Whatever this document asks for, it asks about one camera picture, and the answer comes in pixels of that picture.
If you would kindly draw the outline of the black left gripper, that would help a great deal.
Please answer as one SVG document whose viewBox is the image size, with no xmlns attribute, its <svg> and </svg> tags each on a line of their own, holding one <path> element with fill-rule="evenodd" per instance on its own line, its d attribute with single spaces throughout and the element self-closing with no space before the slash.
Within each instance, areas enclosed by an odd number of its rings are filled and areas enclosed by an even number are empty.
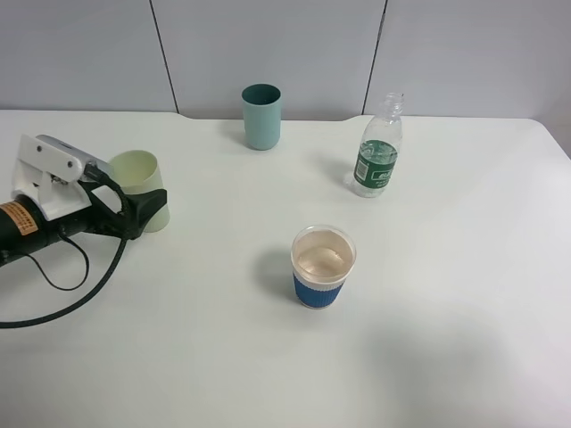
<svg viewBox="0 0 571 428">
<path fill-rule="evenodd" d="M 69 242 L 73 235 L 88 233 L 108 235 L 120 239 L 112 261 L 119 262 L 124 252 L 126 239 L 137 239 L 152 217 L 168 201 L 165 189 L 156 189 L 141 194 L 118 192 L 121 211 L 114 212 L 93 193 L 85 188 L 91 204 L 54 220 L 46 219 L 44 213 L 31 198 L 18 195 L 1 205 L 1 261 L 12 263 L 28 257 L 58 242 Z"/>
</svg>

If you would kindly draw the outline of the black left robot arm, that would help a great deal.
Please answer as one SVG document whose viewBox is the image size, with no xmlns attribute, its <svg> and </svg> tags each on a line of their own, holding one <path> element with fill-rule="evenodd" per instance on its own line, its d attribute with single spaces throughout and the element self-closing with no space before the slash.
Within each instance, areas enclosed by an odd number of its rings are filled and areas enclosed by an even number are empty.
<svg viewBox="0 0 571 428">
<path fill-rule="evenodd" d="M 151 218 L 166 205 L 167 195 L 164 189 L 128 195 L 131 218 L 127 218 L 125 212 L 113 212 L 91 193 L 92 205 L 55 220 L 46 219 L 33 200 L 19 195 L 1 205 L 1 264 L 4 266 L 58 243 L 64 236 L 79 233 L 137 239 Z"/>
</svg>

